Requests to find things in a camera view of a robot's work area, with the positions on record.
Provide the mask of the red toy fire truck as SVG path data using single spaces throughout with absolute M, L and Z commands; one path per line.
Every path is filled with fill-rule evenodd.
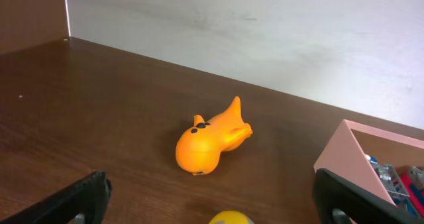
M 395 170 L 409 197 L 423 197 L 423 171 L 416 166 L 397 166 Z

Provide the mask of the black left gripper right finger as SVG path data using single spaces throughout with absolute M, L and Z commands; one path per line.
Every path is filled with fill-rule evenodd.
M 312 196 L 322 223 L 423 224 L 422 219 L 325 168 L 316 171 Z

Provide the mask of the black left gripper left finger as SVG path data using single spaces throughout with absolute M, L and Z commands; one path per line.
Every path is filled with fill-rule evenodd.
M 2 220 L 2 223 L 69 223 L 83 215 L 84 223 L 101 223 L 112 185 L 104 171 L 94 171 L 42 201 Z

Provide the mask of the red toy car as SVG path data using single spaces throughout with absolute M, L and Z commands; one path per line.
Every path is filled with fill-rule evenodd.
M 365 155 L 392 201 L 409 214 L 423 218 L 423 197 L 409 197 L 395 168 L 391 164 L 379 164 L 373 156 Z

